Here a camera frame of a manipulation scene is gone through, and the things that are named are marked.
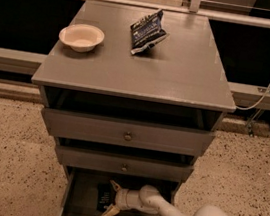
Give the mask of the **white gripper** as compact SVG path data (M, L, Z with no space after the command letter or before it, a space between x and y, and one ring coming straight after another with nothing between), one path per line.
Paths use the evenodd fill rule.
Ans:
M138 190L122 189L113 179L110 182L116 192L115 205L108 206L107 210L101 216L115 216L119 214L120 210L139 210L142 207Z

